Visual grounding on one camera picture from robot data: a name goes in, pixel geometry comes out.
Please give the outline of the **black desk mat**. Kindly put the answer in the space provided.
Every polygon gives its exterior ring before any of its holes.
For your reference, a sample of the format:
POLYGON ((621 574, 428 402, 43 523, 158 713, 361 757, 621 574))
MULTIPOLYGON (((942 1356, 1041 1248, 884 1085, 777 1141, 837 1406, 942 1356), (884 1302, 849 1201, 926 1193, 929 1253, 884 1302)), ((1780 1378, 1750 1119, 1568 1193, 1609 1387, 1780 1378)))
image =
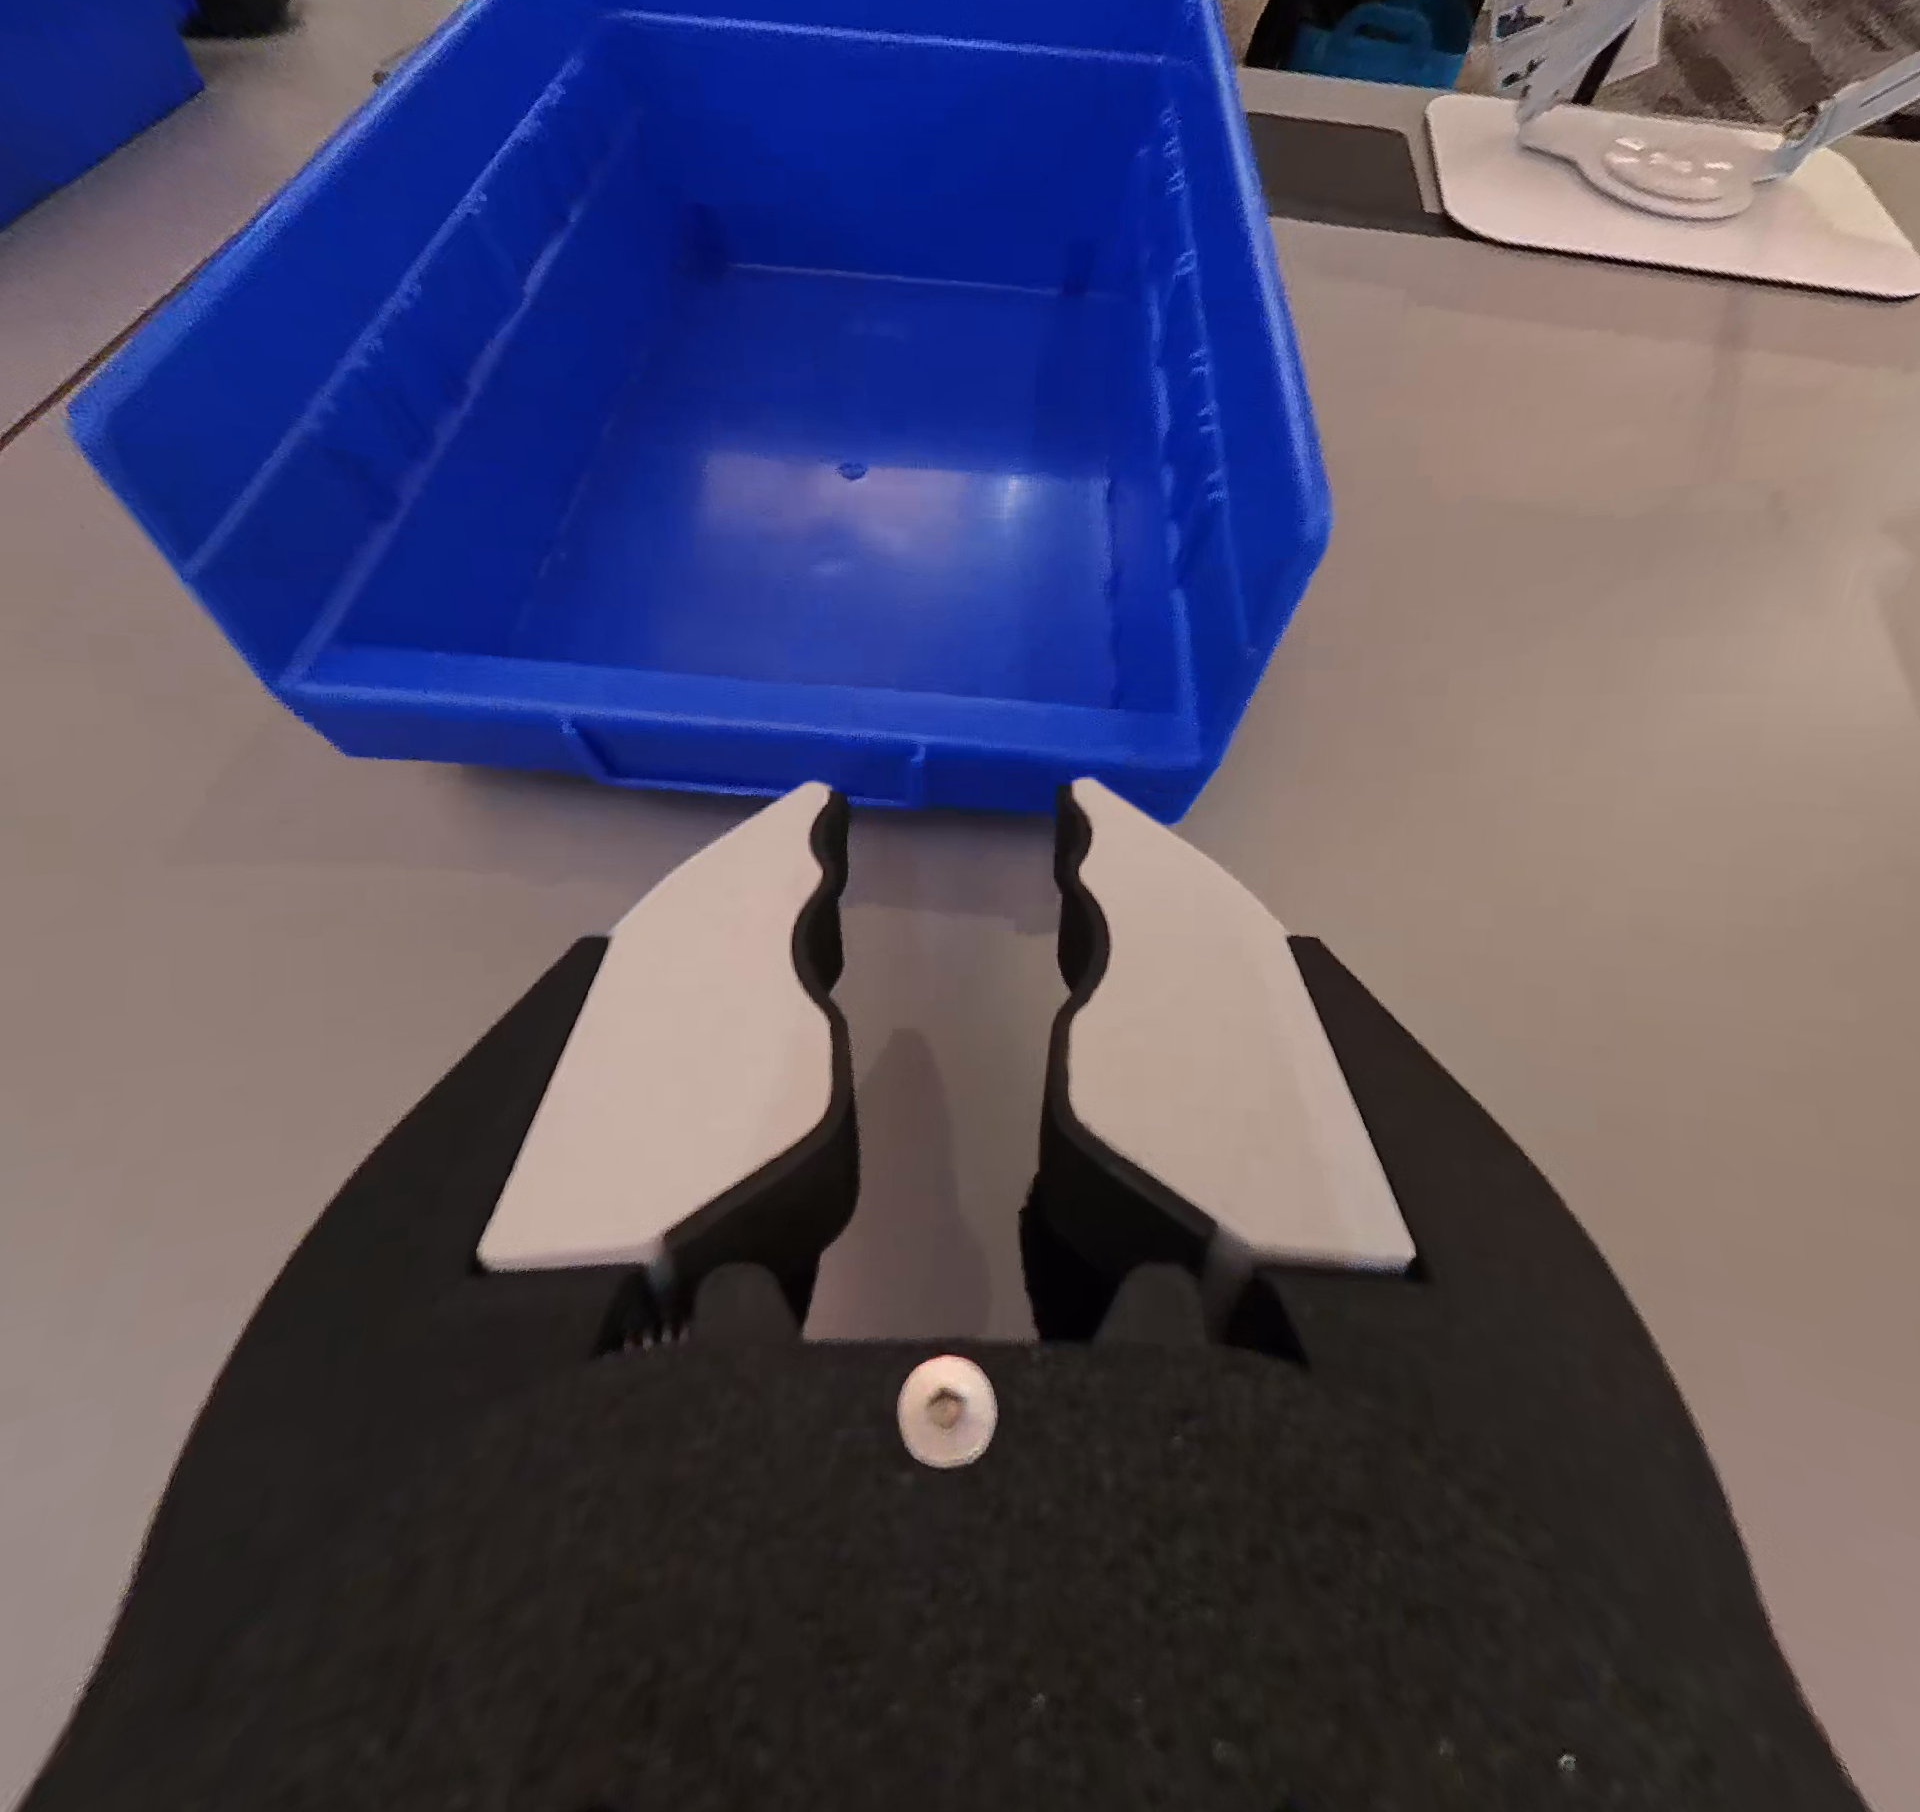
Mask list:
POLYGON ((1404 128, 1274 112, 1250 112, 1246 125, 1272 218, 1452 235, 1427 204, 1404 128))

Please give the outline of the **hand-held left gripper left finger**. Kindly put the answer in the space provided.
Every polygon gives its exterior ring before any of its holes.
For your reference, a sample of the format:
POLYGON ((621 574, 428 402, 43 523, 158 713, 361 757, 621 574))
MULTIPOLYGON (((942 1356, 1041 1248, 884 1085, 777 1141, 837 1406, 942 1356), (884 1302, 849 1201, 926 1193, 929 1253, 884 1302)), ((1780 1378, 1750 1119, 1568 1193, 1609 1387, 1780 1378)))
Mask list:
POLYGON ((617 921, 479 1240, 486 1271, 817 1278, 858 1198, 834 999, 849 823, 809 780, 617 921))

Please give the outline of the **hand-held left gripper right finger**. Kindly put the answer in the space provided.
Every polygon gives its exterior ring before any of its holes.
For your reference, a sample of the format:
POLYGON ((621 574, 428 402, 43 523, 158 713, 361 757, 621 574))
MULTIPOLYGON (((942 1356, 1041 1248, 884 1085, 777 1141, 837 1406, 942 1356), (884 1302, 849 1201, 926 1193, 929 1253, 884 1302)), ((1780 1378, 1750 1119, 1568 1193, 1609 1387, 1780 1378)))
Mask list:
POLYGON ((1092 777, 1059 793, 1043 1223, 1105 1280, 1402 1278, 1417 1245, 1283 922, 1092 777))

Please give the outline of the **teal bag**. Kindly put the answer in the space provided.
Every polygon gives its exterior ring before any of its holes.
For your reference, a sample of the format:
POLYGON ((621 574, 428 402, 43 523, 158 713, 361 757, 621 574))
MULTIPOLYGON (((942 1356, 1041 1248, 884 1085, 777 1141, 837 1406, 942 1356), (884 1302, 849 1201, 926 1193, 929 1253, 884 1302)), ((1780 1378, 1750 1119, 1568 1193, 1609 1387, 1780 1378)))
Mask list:
POLYGON ((1475 12, 1465 0, 1353 0, 1332 22, 1302 22, 1290 70, 1452 90, 1475 12))

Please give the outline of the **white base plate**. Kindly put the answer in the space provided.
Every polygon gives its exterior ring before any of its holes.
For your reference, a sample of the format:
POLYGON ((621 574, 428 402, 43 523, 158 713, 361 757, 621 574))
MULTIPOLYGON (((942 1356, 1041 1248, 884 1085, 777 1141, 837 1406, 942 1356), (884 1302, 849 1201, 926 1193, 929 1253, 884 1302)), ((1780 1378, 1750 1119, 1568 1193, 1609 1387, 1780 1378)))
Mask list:
MULTIPOLYGON (((1652 118, 1667 134, 1688 123, 1735 128, 1751 144, 1777 137, 1758 127, 1595 111, 1652 118)), ((1879 301, 1918 291, 1917 241, 1832 145, 1761 187, 1742 215, 1691 221, 1644 215, 1592 191, 1561 160, 1522 150, 1515 131, 1518 109, 1506 98, 1452 93, 1427 104, 1443 209, 1479 240, 1879 301)))

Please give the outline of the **blue plastic bin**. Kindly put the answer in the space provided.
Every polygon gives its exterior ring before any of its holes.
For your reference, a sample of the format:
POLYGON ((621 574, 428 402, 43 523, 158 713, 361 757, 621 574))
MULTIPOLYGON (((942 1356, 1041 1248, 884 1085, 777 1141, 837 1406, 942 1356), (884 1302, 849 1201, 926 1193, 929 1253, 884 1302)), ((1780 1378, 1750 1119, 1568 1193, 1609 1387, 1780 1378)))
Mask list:
POLYGON ((3 222, 198 96, 193 0, 3 0, 3 222))
POLYGON ((1218 0, 465 0, 78 392, 361 757, 1164 819, 1332 488, 1218 0))

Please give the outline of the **white document holder stand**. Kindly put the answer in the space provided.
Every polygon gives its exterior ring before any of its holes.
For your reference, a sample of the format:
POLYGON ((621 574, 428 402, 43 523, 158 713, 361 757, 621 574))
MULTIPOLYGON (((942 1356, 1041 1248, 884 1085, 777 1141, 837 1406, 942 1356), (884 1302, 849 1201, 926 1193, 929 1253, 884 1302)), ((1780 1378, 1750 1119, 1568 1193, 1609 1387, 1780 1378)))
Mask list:
POLYGON ((1742 215, 1758 191, 1789 179, 1815 152, 1896 116, 1918 98, 1918 53, 1867 74, 1801 111, 1773 144, 1688 125, 1667 134, 1571 100, 1602 55, 1660 0, 1587 0, 1548 27, 1518 93, 1518 145, 1571 166, 1587 185, 1628 209, 1667 218, 1742 215))

